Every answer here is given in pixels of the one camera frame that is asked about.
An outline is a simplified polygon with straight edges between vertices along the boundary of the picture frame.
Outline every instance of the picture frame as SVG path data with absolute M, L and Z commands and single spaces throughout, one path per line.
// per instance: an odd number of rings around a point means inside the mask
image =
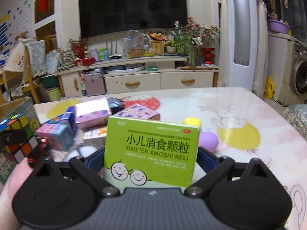
M 154 55 L 164 55 L 163 40 L 150 40 L 150 48 L 154 49 Z

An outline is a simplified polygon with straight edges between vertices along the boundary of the purple ball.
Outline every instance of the purple ball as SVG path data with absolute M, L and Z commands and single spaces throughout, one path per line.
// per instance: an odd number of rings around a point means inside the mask
M 219 145 L 219 138 L 213 132 L 201 132 L 199 135 L 198 146 L 214 152 Z

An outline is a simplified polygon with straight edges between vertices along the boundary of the wooden shelf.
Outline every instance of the wooden shelf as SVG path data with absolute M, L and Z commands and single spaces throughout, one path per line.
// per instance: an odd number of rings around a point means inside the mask
M 70 69 L 56 71 L 54 73 L 54 75 L 58 76 L 58 75 L 63 75 L 63 74 L 67 74 L 67 73 L 75 73 L 75 72 L 79 72 L 79 71 L 91 70 L 91 69 L 94 69 L 94 68 L 113 67 L 113 66 L 121 66 L 121 65 L 127 65 L 127 64 L 138 64 L 138 63 L 148 63 L 148 62 L 164 62 L 164 61 L 185 61 L 186 62 L 186 61 L 188 61 L 188 57 L 164 56 L 164 55 L 162 55 L 162 56 L 154 56 L 154 57 L 142 57 L 142 58 L 135 58 L 135 59 L 127 59 L 127 60 L 123 60 L 123 59 L 106 60 L 106 61 L 96 62 L 96 63 L 94 63 L 90 66 L 87 66 L 87 67 L 72 67 Z

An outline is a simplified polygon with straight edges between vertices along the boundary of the red candle holder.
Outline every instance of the red candle holder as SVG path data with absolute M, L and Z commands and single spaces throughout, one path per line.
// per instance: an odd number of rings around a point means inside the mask
M 215 55 L 211 53 L 212 51 L 214 51 L 214 48 L 211 47 L 202 48 L 203 52 L 202 56 L 205 58 L 204 64 L 214 64 L 214 61 L 211 58 L 213 58 Z

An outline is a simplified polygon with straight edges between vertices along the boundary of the rubik's cube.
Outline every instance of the rubik's cube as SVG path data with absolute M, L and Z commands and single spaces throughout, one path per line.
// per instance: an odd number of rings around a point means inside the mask
M 34 135 L 25 114 L 17 114 L 0 123 L 0 131 L 5 132 L 7 130 L 20 129 L 26 131 L 27 141 L 25 143 L 10 144 L 4 147 L 6 158 L 16 163 L 20 163 L 38 145 L 37 138 Z

